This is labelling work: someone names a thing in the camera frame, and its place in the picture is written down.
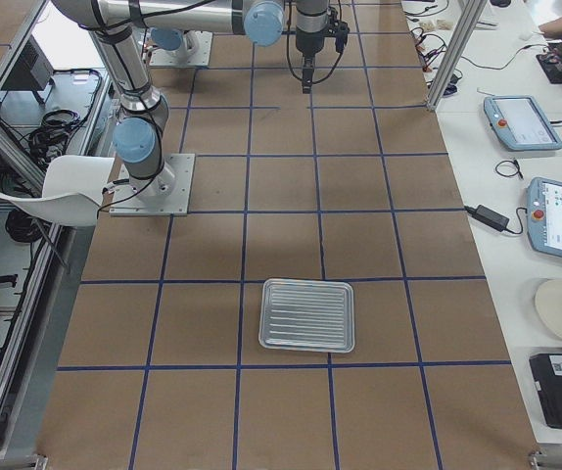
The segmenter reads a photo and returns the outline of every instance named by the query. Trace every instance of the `black connector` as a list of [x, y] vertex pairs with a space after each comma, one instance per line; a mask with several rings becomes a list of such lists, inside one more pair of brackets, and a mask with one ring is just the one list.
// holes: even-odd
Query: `black connector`
[[502, 232], [507, 229], [509, 218], [493, 211], [492, 209], [488, 209], [487, 207], [481, 205], [478, 205], [476, 209], [473, 209], [470, 206], [464, 206], [464, 209], [470, 213], [475, 220], [479, 220], [481, 223], [498, 232]]

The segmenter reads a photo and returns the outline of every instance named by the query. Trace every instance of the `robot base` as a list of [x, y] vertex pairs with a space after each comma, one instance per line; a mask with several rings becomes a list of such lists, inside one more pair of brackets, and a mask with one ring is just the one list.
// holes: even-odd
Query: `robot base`
[[[194, 173], [194, 154], [169, 154], [165, 164], [170, 165], [176, 174], [174, 189], [166, 197], [144, 201], [137, 196], [111, 206], [109, 212], [113, 216], [149, 216], [149, 215], [187, 215]], [[128, 178], [128, 171], [122, 166], [120, 179]], [[133, 189], [129, 185], [117, 186], [114, 200], [123, 200], [132, 196]]]
[[199, 40], [197, 51], [187, 58], [187, 61], [180, 61], [177, 57], [168, 54], [165, 50], [153, 51], [150, 66], [153, 69], [187, 69], [191, 67], [206, 68], [210, 64], [211, 40], [213, 34], [206, 31], [193, 31]]

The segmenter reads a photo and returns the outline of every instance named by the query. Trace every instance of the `white chair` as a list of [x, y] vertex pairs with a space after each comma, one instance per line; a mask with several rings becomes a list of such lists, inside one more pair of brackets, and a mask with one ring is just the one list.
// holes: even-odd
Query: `white chair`
[[113, 158], [62, 155], [48, 165], [41, 198], [17, 198], [0, 193], [0, 199], [47, 222], [70, 227], [93, 226], [113, 165]]

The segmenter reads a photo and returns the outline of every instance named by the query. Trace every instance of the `silver ribbed tray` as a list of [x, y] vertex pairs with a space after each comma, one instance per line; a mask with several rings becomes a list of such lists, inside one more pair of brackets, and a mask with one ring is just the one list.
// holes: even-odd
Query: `silver ribbed tray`
[[355, 346], [352, 287], [345, 282], [268, 279], [259, 342], [273, 349], [349, 353]]

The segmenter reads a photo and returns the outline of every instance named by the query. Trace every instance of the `blue joint cap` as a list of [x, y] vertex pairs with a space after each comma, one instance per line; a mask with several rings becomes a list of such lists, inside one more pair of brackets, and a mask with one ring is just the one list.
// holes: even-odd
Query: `blue joint cap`
[[127, 164], [139, 164], [148, 159], [156, 140], [153, 126], [139, 117], [130, 117], [114, 129], [114, 147]]
[[244, 31], [257, 46], [270, 46], [281, 37], [283, 16], [281, 5], [271, 0], [263, 0], [246, 14]]
[[176, 51], [183, 44], [183, 33], [178, 29], [152, 27], [151, 39], [166, 51]]

